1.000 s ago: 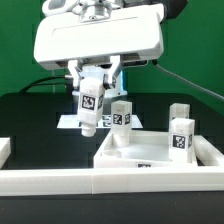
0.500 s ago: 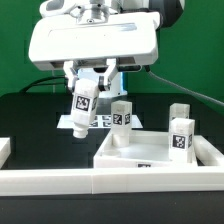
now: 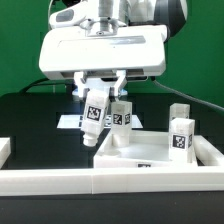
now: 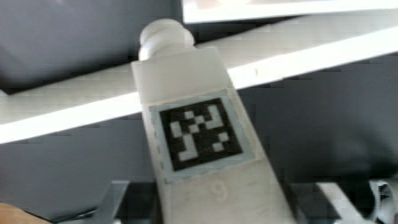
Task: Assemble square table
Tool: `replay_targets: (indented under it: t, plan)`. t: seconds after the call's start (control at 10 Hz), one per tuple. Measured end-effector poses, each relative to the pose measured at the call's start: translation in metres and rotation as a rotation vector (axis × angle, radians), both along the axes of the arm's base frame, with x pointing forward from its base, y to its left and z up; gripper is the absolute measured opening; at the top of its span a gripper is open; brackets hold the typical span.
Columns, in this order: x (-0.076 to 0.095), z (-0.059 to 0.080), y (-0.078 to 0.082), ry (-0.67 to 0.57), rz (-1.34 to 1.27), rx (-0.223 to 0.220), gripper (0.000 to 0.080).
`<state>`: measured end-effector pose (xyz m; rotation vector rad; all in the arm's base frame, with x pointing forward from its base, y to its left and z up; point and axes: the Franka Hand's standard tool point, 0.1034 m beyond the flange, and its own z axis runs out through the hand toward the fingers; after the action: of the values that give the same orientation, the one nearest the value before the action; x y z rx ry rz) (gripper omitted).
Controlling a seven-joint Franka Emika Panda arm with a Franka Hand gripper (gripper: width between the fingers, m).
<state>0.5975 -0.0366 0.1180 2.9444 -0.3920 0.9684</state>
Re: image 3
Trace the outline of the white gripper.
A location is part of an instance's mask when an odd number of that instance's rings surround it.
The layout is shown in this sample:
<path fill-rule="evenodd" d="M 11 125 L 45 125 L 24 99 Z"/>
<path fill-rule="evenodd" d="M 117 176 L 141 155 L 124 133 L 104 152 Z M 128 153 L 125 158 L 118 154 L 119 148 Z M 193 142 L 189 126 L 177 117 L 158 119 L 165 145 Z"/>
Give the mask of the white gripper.
<path fill-rule="evenodd" d="M 78 26 L 49 31 L 43 41 L 39 68 L 50 79 L 71 79 L 83 100 L 89 91 L 87 73 L 105 77 L 115 73 L 112 87 L 118 97 L 130 76 L 159 76 L 166 69 L 167 27 L 123 27 L 113 36 L 89 37 Z"/>

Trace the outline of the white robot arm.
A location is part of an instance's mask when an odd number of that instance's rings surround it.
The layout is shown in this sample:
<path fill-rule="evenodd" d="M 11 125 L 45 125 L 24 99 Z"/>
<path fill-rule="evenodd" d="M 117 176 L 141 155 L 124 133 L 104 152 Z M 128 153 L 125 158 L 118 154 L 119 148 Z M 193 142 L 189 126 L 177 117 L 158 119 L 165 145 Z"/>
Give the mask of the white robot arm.
<path fill-rule="evenodd" d="M 186 0 L 71 0 L 48 17 L 39 68 L 51 80 L 72 79 L 118 98 L 129 81 L 166 69 L 164 44 L 185 25 Z"/>

